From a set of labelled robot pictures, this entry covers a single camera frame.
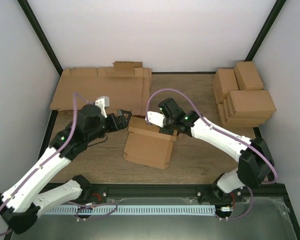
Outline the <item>brown cardboard paper box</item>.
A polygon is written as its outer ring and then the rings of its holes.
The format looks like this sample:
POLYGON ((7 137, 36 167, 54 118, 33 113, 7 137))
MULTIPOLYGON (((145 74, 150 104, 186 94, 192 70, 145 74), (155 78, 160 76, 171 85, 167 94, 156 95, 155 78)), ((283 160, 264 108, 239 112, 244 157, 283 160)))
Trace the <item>brown cardboard paper box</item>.
POLYGON ((177 140, 176 130, 148 125, 144 119, 133 116, 128 131, 123 150, 126 161, 162 170, 169 166, 177 140))

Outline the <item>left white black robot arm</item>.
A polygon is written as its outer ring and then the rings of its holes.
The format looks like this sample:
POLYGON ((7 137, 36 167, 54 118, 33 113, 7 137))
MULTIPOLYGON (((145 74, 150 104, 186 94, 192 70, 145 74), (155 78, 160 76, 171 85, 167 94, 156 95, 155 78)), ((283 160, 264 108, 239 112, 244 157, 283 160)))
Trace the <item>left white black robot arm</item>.
POLYGON ((93 146, 94 140, 126 129, 131 116, 131 111, 122 109, 106 114, 100 104, 75 110, 73 120, 55 135, 35 165, 14 186, 0 193, 0 216, 9 229, 22 234, 54 207, 69 201, 87 202, 92 196, 92 184, 82 175, 41 191, 60 170, 93 146))

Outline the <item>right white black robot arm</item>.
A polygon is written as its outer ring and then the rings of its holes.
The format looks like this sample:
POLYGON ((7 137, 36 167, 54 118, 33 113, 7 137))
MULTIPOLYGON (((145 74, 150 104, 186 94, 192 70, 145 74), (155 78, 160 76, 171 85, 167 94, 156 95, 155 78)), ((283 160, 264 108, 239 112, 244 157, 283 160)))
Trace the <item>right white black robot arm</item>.
POLYGON ((158 124, 161 128, 177 130, 179 134, 205 141, 238 163, 237 168, 222 173, 213 182, 211 191, 215 200, 222 202, 239 188, 259 188, 265 178, 272 174, 274 161, 263 138, 236 135, 195 110, 185 113, 173 98, 163 100, 158 108, 162 114, 158 124))

